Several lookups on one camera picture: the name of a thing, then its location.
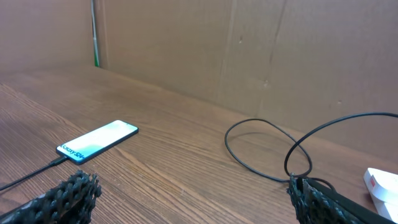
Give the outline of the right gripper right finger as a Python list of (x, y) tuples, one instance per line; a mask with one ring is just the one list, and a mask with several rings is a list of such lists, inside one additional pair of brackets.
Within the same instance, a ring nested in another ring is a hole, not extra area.
[(394, 224), (334, 189), (318, 183), (316, 178), (291, 176), (287, 193), (299, 223)]

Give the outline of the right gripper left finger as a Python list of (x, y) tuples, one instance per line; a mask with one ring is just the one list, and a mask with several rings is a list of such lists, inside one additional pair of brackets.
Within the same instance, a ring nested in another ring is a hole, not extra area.
[(1, 224), (88, 224), (101, 196), (97, 175), (78, 170), (68, 180), (1, 215)]

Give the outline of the blue-screen Samsung smartphone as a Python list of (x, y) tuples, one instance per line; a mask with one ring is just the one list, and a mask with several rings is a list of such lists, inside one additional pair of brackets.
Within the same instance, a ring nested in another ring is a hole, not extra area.
[(104, 151), (137, 134), (139, 128), (115, 120), (56, 147), (56, 152), (74, 164), (84, 164)]

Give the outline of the white power strip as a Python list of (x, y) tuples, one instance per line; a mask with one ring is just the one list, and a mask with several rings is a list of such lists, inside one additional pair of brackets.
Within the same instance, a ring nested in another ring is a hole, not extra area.
[(363, 179), (378, 214), (397, 223), (397, 174), (368, 168)]

